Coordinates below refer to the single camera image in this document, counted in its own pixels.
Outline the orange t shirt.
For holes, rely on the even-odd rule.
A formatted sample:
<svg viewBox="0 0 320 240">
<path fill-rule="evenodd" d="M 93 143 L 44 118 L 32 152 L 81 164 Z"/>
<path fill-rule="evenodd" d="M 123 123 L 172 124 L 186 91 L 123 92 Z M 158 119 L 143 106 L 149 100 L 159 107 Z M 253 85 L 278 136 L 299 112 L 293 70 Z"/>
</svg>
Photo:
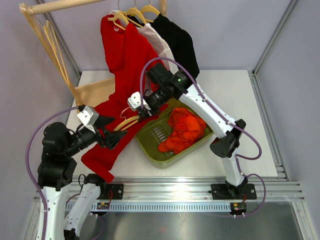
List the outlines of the orange t shirt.
<svg viewBox="0 0 320 240">
<path fill-rule="evenodd" d="M 183 107 L 174 108 L 167 123 L 172 128 L 172 134 L 158 145 L 161 153 L 181 153 L 204 136 L 207 126 L 202 118 Z"/>
</svg>

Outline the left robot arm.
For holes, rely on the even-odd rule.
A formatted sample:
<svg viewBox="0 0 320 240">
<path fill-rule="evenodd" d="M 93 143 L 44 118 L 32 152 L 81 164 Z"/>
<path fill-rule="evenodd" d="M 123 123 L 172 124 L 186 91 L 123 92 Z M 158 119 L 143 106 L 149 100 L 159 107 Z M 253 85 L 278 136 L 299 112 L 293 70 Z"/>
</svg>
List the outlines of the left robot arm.
<svg viewBox="0 0 320 240">
<path fill-rule="evenodd" d="M 121 191 L 95 173 L 84 178 L 79 196 L 71 211 L 65 214 L 68 195 L 77 162 L 74 155 L 97 143 L 112 150 L 126 131 L 108 131 L 105 125 L 112 117 L 99 116 L 91 129 L 80 125 L 71 132 L 64 123 L 53 122 L 43 131 L 43 150 L 38 167 L 41 208 L 36 238 L 39 240 L 78 240 L 82 226 L 98 199 L 111 201 Z"/>
</svg>

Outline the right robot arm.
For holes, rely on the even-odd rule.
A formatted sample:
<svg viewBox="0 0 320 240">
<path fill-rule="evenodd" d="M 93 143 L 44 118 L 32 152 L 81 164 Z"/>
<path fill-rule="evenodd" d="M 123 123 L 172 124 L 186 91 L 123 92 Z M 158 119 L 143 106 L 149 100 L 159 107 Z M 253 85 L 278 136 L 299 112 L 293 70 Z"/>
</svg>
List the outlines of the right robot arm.
<svg viewBox="0 0 320 240">
<path fill-rule="evenodd" d="M 191 108 L 213 130 L 216 138 L 210 144 L 210 150 L 222 160 L 228 195 L 239 198 L 245 192 L 248 180 L 239 173 L 235 155 L 246 123 L 222 111 L 182 69 L 172 73 L 158 63 L 145 75 L 158 85 L 158 89 L 148 96 L 138 91 L 133 93 L 127 100 L 130 107 L 138 110 L 140 120 L 155 115 L 170 99 L 179 100 Z"/>
</svg>

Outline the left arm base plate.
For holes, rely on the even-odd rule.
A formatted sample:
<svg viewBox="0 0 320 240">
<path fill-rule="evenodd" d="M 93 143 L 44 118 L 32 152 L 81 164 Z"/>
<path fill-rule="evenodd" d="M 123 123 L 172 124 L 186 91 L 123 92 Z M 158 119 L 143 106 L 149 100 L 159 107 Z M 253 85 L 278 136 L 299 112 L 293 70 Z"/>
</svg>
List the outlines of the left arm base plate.
<svg viewBox="0 0 320 240">
<path fill-rule="evenodd" d="M 98 200 L 122 200 L 124 185 L 122 183 L 104 183 L 100 188 Z"/>
</svg>

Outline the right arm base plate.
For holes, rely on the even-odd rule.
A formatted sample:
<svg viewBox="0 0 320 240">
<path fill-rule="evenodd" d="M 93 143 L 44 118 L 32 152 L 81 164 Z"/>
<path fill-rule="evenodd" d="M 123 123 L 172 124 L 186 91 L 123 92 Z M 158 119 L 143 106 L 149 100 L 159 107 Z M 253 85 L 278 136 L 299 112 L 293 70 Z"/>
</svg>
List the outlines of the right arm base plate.
<svg viewBox="0 0 320 240">
<path fill-rule="evenodd" d="M 246 186 L 228 186 L 226 183 L 212 184 L 208 191 L 213 200 L 256 200 L 257 194 L 255 185 L 248 183 Z"/>
</svg>

